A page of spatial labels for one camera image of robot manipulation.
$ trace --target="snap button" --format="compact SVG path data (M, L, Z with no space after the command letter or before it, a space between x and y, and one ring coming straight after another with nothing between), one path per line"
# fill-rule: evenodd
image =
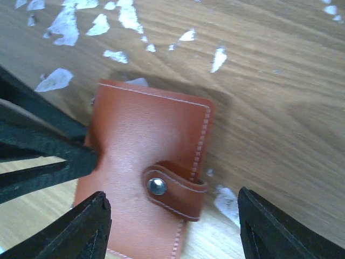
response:
M163 195L167 191L165 182L160 178L152 178L147 182L147 188L154 195Z

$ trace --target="wallet flap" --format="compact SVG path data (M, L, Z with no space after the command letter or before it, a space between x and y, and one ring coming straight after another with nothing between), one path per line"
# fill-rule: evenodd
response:
M142 184L149 166L165 161L198 182L213 115L210 100L118 81L102 80L86 145L99 156L94 172L79 179L78 204L101 190L112 205L108 250L133 259L179 258L185 221L152 203Z

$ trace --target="wood surface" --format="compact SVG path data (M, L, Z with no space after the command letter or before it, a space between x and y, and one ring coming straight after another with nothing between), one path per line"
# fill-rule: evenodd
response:
M204 168L214 176L202 219L190 225L182 258L244 258L239 229L213 205L218 184L238 193L253 189L313 231L345 248L345 24L325 14L319 0L141 0L135 2L156 52L134 30L118 22L118 9L76 12L75 46L42 39L61 10L46 0L27 27L29 12L15 1L0 3L0 64L35 88L42 73L59 67L74 78L67 88L42 96L87 124L100 78L145 77L151 87L207 97L217 104ZM338 13L345 4L334 0ZM108 16L111 29L86 36L95 17ZM196 40L168 46L191 28ZM210 73L224 45L227 61ZM125 51L128 64L102 56ZM0 172L54 158L3 163ZM9 249L67 212L75 181L0 205L0 246Z

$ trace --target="stitching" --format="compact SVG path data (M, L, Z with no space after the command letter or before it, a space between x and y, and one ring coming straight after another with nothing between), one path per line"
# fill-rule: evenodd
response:
M111 250L111 249L109 249L109 248L107 248L107 251L110 251L111 253L114 253L116 256L121 256L122 258L133 259L133 258L127 256L127 255L123 255L123 254L121 254L121 253L119 253L119 252L115 252L114 250Z
M207 105L198 104L198 103L192 103L192 102L184 101L184 100L178 100L178 99L174 99L174 98L170 98L170 97L159 96L157 94L143 93L143 92L140 92L140 91L137 91L137 90L126 89L126 88L118 87L118 86L114 86L114 85L107 85L107 84L101 84L101 83L99 83L99 85L109 86L109 87L117 88L117 89L122 89L122 90L129 91L129 92L141 93L141 94L145 94L145 95L148 95L148 96L160 97L160 98L164 98L164 99L168 99L168 100L180 101L182 103L194 104L194 105L198 105L198 106L206 108L204 125L203 125L202 130L201 130L200 141L198 143L197 151L195 153L192 173L190 174L190 181L194 181L195 173L196 173L196 170L197 170L197 167L198 167L199 157L201 155L200 151L201 151L201 148L202 148L202 146L204 144L204 139L205 139L206 131L208 129L207 126L208 126L208 123L209 123L209 117L210 117L211 109ZM171 253L171 259L176 259L176 251L177 251L177 247L178 247L179 242L180 242L181 231L182 231L182 227L183 227L184 223L185 223L185 221L181 220L180 223L178 224L177 233L176 233L176 237L175 237L175 243L174 243L174 247L173 247L172 253ZM120 253L118 253L118 254L120 256L122 256L123 258L132 259L132 258L126 256L126 255L122 255Z
M196 192L196 193L206 193L207 192L207 190L193 190L192 188L189 188L188 186L183 185L182 183L176 181L175 179L171 178L167 174L164 174L163 172L158 171L158 170L150 170L150 171L144 173L144 176L146 176L147 174L152 173L152 172L157 172L157 173L163 174L165 177L169 178L170 181L175 182L176 184L180 185L182 188L190 190L191 192Z
M179 212L178 210L175 210L175 209L169 207L168 205L164 204L163 202L157 201L156 199L153 199L151 196L148 196L148 198L149 198L150 200L152 200L152 201L158 202L159 204L161 204L162 206L166 207L167 209L170 209L171 211L176 212L177 214L180 214L180 215L182 215L182 216L185 216L185 217L187 217L187 218L189 218L189 219L194 219L194 220L198 220L198 219L199 219L199 217L192 217L192 216L185 215L184 213Z

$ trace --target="wallet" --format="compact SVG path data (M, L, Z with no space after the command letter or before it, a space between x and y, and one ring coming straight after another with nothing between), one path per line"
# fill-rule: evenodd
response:
M177 259L207 184L199 179L212 101L101 80L85 145L94 171L78 180L74 205L96 191L112 208L108 252L126 259Z

